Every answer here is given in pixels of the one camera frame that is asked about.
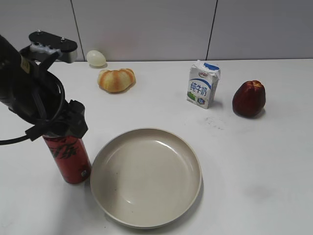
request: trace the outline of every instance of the red can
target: red can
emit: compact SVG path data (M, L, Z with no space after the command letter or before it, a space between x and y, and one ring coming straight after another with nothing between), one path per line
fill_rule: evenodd
M66 182L78 184L90 176L91 164L81 139L73 136L43 138Z

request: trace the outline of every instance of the white egg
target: white egg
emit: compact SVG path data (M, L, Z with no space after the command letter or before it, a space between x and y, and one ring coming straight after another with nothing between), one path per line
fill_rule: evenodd
M87 53L87 61L90 65L96 67L103 66L107 62L104 55L97 50L91 50Z

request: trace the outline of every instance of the bread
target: bread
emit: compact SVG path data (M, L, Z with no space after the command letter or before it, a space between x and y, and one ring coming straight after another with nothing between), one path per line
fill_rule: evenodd
M110 93L122 92L135 81L135 74L131 69L101 70L98 77L99 86Z

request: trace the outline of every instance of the milk carton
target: milk carton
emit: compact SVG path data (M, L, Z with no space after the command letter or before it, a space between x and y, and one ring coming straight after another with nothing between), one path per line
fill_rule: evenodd
M205 109L212 104L221 71L198 60L190 69L187 100Z

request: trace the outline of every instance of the table surface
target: table surface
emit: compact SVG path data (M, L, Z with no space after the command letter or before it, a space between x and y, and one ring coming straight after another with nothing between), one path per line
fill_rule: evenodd
M93 162L112 138L155 127L185 139L197 154L203 188L174 223L140 231L119 225L98 207L89 181L69 185L42 138L0 147L1 235L294 235L312 234L313 60L215 61L222 78L214 105L186 101L193 62L112 62L131 68L137 83L123 94L99 89L100 69L85 62L55 63L68 100L86 107L83 140ZM266 89L265 113L235 115L231 101L247 80ZM0 105L0 139L30 127Z

